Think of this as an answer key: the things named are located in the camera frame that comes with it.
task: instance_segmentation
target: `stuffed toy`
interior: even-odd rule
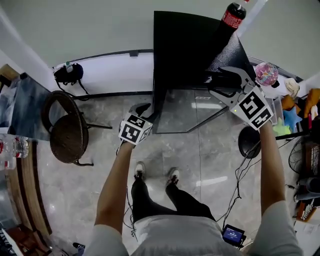
[[[284,110],[284,125],[289,126],[291,131],[294,133],[296,130],[297,123],[302,121],[302,118],[297,115],[296,107],[294,106],[290,111]]]
[[[295,104],[294,100],[291,98],[290,95],[286,95],[283,97],[283,99],[281,100],[281,105],[282,105],[282,109],[286,111],[290,111],[292,110],[293,107],[295,107],[297,115],[301,111],[301,108],[298,107],[297,104]]]
[[[278,136],[291,134],[290,127],[284,125],[284,121],[278,117],[278,123],[272,127],[272,129],[277,133]]]
[[[307,118],[311,108],[314,105],[317,105],[319,101],[319,97],[320,97],[320,89],[311,89],[309,91],[308,97],[306,98],[306,101],[305,101],[304,118]]]
[[[318,107],[317,105],[314,105],[311,108],[311,120],[314,120],[318,116]]]

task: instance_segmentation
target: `black bag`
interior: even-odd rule
[[[87,90],[84,88],[84,86],[82,85],[80,79],[83,77],[84,75],[84,69],[82,68],[81,65],[75,63],[72,64],[73,70],[71,72],[67,72],[67,68],[66,66],[63,66],[62,68],[60,68],[58,71],[56,71],[54,73],[54,78],[55,81],[58,85],[58,87],[64,91],[65,93],[69,94],[72,97],[75,97],[74,95],[72,95],[71,93],[65,91],[64,89],[62,89],[60,87],[59,83],[63,83],[65,86],[69,83],[71,83],[71,85],[73,86],[77,81],[79,82],[79,85],[81,86],[81,88],[85,91],[85,93],[87,95],[89,95],[89,93],[87,92]]]

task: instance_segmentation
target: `power cable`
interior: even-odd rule
[[[124,212],[124,215],[123,215],[123,224],[125,225],[125,226],[127,226],[129,229],[131,229],[131,236],[133,237],[133,238],[135,238],[136,239],[136,241],[138,242],[138,239],[137,239],[137,236],[136,236],[136,227],[135,227],[135,224],[134,224],[134,216],[133,216],[133,214],[132,214],[132,212],[133,212],[133,210],[132,210],[132,205],[130,204],[130,201],[129,201],[129,194],[128,194],[128,186],[126,187],[126,200],[127,200],[127,203],[128,203],[128,208],[126,209],[126,211]],[[130,215],[130,224],[131,224],[131,226],[129,226],[129,225],[127,225],[126,223],[125,223],[125,215],[126,215],[126,213],[128,212],[128,210],[131,210],[131,215]]]
[[[278,147],[278,149],[282,148],[283,146],[285,146],[286,144],[288,144],[288,143],[291,142],[291,141],[292,141],[292,139],[289,140],[288,142],[286,142],[285,144],[283,144],[282,146]],[[256,147],[258,146],[259,143],[260,143],[260,141],[259,141],[256,145],[254,145],[254,146],[252,147],[252,149],[250,149],[250,150],[248,149],[248,150],[247,150],[247,152],[249,151],[249,153],[248,153],[248,154],[247,154],[247,152],[245,153],[245,154],[246,154],[246,157],[243,159],[243,161],[241,162],[240,166],[239,166],[237,169],[235,169],[235,171],[234,171],[235,177],[236,177],[236,180],[237,180],[237,181],[236,181],[236,187],[235,187],[235,189],[234,189],[234,191],[233,191],[233,194],[232,194],[232,197],[231,197],[231,199],[230,199],[230,201],[229,201],[229,205],[228,205],[228,209],[227,209],[226,213],[225,213],[224,215],[222,215],[222,216],[217,220],[217,222],[218,222],[218,221],[220,221],[220,220],[224,217],[222,229],[225,228],[226,220],[227,220],[227,218],[228,218],[228,216],[229,216],[229,214],[230,214],[233,206],[235,205],[236,201],[237,201],[238,199],[241,199],[241,196],[240,196],[240,187],[239,187],[240,181],[246,176],[246,174],[248,173],[249,169],[250,169],[252,166],[254,166],[255,164],[257,164],[258,162],[261,161],[261,158],[260,158],[258,161],[256,161],[255,163],[253,163],[253,164],[251,164],[251,165],[249,166],[250,162],[252,161],[252,158],[251,158],[251,159],[249,160],[248,164],[246,165],[246,167],[245,167],[244,169],[242,169],[241,172],[240,172],[240,174],[239,174],[239,170],[240,170],[240,168],[242,167],[242,165],[244,164],[245,160],[247,159],[247,157],[249,156],[249,154],[250,154],[253,150],[257,150]]]

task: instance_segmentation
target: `wicker chair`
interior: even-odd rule
[[[61,117],[54,125],[50,122],[49,112],[55,101],[58,101],[67,115]],[[41,119],[43,126],[50,133],[50,147],[54,156],[63,163],[73,163],[77,166],[93,166],[93,163],[79,163],[79,159],[85,153],[91,127],[112,129],[110,126],[102,126],[86,123],[74,100],[65,92],[53,91],[45,100]]]

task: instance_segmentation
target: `gray shirt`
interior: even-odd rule
[[[219,225],[206,217],[157,215],[135,224],[139,247],[132,256],[242,255],[224,242]],[[271,205],[249,250],[257,256],[302,256],[285,201]],[[93,228],[84,256],[128,256],[120,233],[106,225]]]

